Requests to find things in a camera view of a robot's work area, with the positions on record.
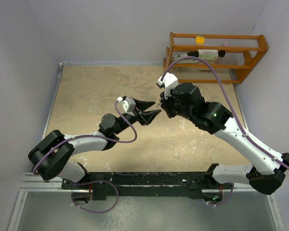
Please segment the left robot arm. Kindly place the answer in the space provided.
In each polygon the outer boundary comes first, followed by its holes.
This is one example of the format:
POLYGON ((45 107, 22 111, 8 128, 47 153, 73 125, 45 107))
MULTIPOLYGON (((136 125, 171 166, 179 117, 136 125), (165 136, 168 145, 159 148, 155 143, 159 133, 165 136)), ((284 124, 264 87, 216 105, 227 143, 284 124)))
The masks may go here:
POLYGON ((90 151, 106 151, 117 143, 124 143, 118 134, 127 128, 134 133, 127 143, 135 142, 138 134, 133 124, 150 125, 161 112, 160 109, 149 109, 154 104, 133 97, 118 97, 114 104, 118 116, 105 114, 97 131, 80 135, 51 131, 28 154, 33 174, 39 174, 45 181, 60 177, 72 181, 79 189, 86 188, 90 182, 89 172, 82 164, 69 163, 70 157, 90 151))

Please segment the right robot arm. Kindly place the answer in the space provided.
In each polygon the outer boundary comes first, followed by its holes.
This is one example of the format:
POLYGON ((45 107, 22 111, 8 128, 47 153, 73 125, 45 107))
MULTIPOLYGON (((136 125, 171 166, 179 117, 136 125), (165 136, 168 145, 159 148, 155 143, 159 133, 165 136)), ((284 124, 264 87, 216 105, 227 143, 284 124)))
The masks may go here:
POLYGON ((289 153, 273 151, 269 157, 264 151, 270 148, 254 138, 253 145, 249 134, 240 130, 234 115, 218 102, 207 102, 197 86, 191 83, 172 83, 165 85, 158 82, 164 91, 160 94, 161 107, 168 118, 181 116, 191 121, 200 130, 225 141, 250 161, 249 165, 225 166, 213 164, 205 176, 205 184, 216 188, 224 183, 248 184, 256 191, 271 195, 283 183, 286 167, 289 166, 289 153))

